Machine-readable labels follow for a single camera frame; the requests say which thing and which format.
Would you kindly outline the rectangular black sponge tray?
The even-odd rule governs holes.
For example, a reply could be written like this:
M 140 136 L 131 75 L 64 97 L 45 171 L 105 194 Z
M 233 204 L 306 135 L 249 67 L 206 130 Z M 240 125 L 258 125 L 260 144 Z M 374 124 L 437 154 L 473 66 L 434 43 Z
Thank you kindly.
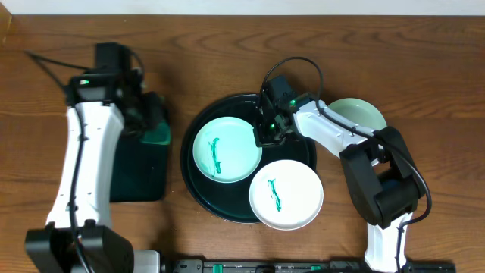
M 111 179 L 111 202 L 152 202 L 164 196 L 171 144 L 145 144 L 140 139 L 121 136 L 118 140 Z

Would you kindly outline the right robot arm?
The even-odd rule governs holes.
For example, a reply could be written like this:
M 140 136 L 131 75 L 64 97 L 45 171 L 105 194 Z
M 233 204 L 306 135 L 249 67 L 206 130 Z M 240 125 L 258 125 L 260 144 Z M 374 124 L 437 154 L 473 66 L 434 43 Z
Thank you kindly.
M 404 271 L 406 229 L 430 214 L 432 199 L 401 133 L 356 124 L 317 96 L 298 95 L 284 76 L 263 81 L 257 109 L 257 146 L 299 135 L 339 158 L 352 203 L 368 223 L 369 269 Z

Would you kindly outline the green sponge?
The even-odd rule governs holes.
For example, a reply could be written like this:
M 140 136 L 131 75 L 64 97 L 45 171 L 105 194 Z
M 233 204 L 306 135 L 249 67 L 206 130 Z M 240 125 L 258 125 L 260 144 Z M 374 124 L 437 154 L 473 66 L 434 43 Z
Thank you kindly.
M 171 143 L 171 129 L 168 122 L 162 121 L 154 129 L 147 130 L 140 141 L 152 145 L 169 145 Z

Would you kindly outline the mint plate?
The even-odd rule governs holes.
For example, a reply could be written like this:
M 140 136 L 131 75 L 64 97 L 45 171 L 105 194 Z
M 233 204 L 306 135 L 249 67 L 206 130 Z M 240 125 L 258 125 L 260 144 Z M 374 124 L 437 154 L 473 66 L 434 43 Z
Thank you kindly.
M 363 127 L 381 130 L 387 126 L 380 111 L 374 105 L 362 99 L 339 99 L 330 103 L 329 108 Z
M 247 178 L 259 165 L 262 148 L 256 146 L 253 126 L 241 118 L 216 118 L 196 134 L 192 157 L 210 180 L 232 184 Z

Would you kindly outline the mint plate top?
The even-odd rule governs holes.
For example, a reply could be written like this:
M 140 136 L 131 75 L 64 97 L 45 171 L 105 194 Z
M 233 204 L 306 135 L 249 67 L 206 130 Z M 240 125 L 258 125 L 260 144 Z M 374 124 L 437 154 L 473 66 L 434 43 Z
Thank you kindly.
M 339 99 L 330 103 L 329 108 L 363 127 L 381 130 L 387 126 L 380 111 L 374 105 L 362 99 Z

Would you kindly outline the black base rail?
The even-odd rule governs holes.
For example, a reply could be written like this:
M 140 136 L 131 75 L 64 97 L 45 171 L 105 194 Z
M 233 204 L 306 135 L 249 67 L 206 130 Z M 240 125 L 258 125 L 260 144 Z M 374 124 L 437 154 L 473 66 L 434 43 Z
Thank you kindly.
M 173 273 L 359 273 L 373 272 L 358 260 L 329 262 L 204 262 L 186 259 L 173 262 Z

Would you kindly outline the round black serving tray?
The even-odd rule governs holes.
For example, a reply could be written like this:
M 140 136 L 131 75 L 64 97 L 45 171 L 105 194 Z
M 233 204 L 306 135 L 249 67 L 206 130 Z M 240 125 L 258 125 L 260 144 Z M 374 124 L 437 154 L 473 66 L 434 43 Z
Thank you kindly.
M 218 183 L 206 177 L 197 167 L 192 155 L 196 134 L 209 121 L 215 118 L 241 118 L 250 124 L 256 119 L 258 95 L 238 94 L 211 103 L 192 121 L 185 132 L 180 151 L 180 167 L 186 187 L 194 199 L 210 213 L 243 224 L 258 223 L 249 203 L 249 188 L 257 171 L 248 177 L 231 184 Z M 317 155 L 314 140 L 298 136 L 288 139 L 280 146 L 262 149 L 262 158 L 256 170 L 282 159 L 301 162 L 312 170 L 316 169 Z

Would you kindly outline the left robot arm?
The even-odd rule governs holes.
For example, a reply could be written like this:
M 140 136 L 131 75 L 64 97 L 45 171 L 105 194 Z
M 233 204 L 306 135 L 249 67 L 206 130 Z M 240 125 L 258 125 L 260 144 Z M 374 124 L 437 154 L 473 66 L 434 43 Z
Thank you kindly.
M 40 272 L 166 272 L 159 251 L 137 250 L 112 227 L 114 202 L 159 200 L 171 129 L 163 99 L 145 91 L 145 68 L 129 47 L 95 47 L 95 64 L 62 86 L 67 148 L 54 205 L 25 250 Z

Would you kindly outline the white plate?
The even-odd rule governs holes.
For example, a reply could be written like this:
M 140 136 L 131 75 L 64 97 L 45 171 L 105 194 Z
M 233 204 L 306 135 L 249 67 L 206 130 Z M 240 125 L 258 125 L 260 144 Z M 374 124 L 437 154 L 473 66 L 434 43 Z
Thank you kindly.
M 319 176 L 294 160 L 265 165 L 249 188 L 249 204 L 257 219 L 280 231 L 293 231 L 312 222 L 323 202 L 324 188 Z

